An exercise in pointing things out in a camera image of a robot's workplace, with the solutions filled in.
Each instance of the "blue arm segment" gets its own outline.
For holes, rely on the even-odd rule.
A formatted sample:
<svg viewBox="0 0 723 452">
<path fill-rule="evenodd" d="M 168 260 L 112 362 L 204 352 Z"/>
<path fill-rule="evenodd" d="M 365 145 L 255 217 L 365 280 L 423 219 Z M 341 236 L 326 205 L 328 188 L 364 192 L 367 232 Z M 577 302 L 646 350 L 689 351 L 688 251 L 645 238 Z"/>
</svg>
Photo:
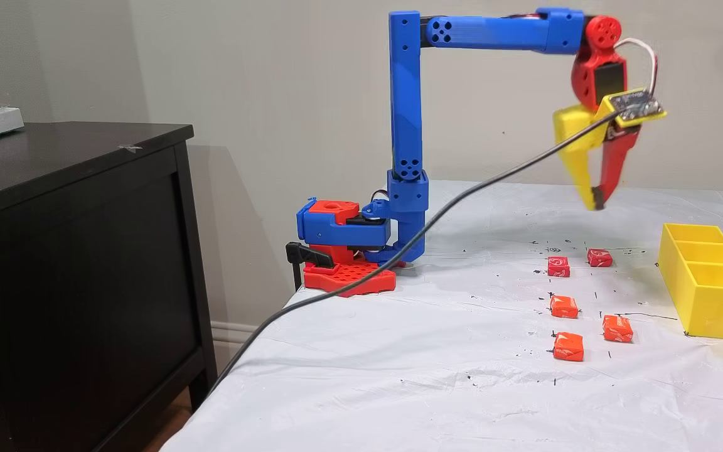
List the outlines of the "blue arm segment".
<svg viewBox="0 0 723 452">
<path fill-rule="evenodd" d="M 338 225 L 333 215 L 309 212 L 315 202 L 310 200 L 297 215 L 298 236 L 306 243 L 362 248 L 385 246 L 378 252 L 365 252 L 365 259 L 381 264 L 404 248 L 404 244 L 424 226 L 428 209 L 428 176 L 422 169 L 422 46 L 575 55 L 585 27 L 585 14 L 567 8 L 538 8 L 535 14 L 507 18 L 437 16 L 425 20 L 427 23 L 422 26 L 417 11 L 390 13 L 393 163 L 392 169 L 387 172 L 389 200 L 374 200 L 361 211 L 367 218 L 398 221 L 398 241 L 385 246 L 390 237 L 389 221 L 380 225 Z M 424 249 L 425 240 L 420 239 L 402 260 L 416 260 Z"/>
<path fill-rule="evenodd" d="M 435 17 L 426 38 L 436 48 L 530 50 L 576 55 L 585 14 L 576 9 L 539 8 L 530 17 Z"/>
</svg>

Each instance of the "yellow bin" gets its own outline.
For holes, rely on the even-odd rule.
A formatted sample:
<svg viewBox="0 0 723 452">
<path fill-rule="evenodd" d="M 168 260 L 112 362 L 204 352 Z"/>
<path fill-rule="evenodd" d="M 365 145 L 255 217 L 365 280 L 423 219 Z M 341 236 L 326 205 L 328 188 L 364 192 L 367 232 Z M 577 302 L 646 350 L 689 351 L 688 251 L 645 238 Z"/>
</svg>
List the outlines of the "yellow bin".
<svg viewBox="0 0 723 452">
<path fill-rule="evenodd" d="M 685 332 L 723 338 L 721 229 L 699 224 L 663 224 L 658 264 Z"/>
</svg>

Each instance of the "white wire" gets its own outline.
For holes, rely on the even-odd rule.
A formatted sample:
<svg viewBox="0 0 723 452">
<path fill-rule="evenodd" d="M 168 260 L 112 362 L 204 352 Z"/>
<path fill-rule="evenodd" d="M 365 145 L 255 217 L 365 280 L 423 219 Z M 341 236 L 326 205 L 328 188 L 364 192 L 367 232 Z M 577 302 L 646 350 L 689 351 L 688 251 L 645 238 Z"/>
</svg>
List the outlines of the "white wire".
<svg viewBox="0 0 723 452">
<path fill-rule="evenodd" d="M 623 40 L 620 40 L 615 44 L 614 48 L 619 48 L 620 46 L 623 46 L 623 44 L 635 44 L 636 46 L 640 46 L 640 48 L 646 49 L 649 53 L 649 57 L 651 57 L 651 81 L 649 82 L 648 90 L 650 95 L 654 95 L 655 85 L 657 85 L 657 55 L 655 54 L 654 49 L 652 49 L 649 44 L 646 44 L 641 40 L 637 40 L 637 38 L 623 38 Z"/>
</svg>

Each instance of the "white baseboard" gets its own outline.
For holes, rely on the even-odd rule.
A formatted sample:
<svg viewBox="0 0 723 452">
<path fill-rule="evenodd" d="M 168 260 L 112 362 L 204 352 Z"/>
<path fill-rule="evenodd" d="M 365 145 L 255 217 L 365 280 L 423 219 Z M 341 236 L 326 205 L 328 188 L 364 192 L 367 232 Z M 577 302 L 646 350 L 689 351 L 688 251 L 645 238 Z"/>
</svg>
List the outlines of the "white baseboard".
<svg viewBox="0 0 723 452">
<path fill-rule="evenodd" d="M 255 326 L 241 323 L 226 323 L 226 321 L 212 321 L 213 352 L 216 355 L 217 372 L 227 366 L 233 353 L 255 331 Z"/>
<path fill-rule="evenodd" d="M 212 321 L 212 335 L 216 342 L 227 342 L 241 345 L 255 331 L 255 326 L 241 323 L 226 323 L 226 321 Z"/>
</svg>

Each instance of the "black clamp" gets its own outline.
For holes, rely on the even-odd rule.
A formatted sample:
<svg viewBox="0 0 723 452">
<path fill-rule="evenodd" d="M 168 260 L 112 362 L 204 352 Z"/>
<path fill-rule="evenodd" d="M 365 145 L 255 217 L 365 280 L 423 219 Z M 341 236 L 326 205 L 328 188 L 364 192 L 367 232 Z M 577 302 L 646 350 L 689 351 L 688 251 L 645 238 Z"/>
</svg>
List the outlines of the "black clamp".
<svg viewBox="0 0 723 452">
<path fill-rule="evenodd" d="M 332 269 L 334 266 L 333 258 L 330 254 L 325 254 L 325 252 L 309 248 L 299 242 L 290 242 L 286 244 L 286 260 L 292 264 L 292 273 L 295 278 L 295 290 L 298 290 L 301 286 L 303 286 L 303 279 L 301 278 L 302 263 L 310 262 L 314 264 L 314 266 L 318 266 L 323 269 Z"/>
</svg>

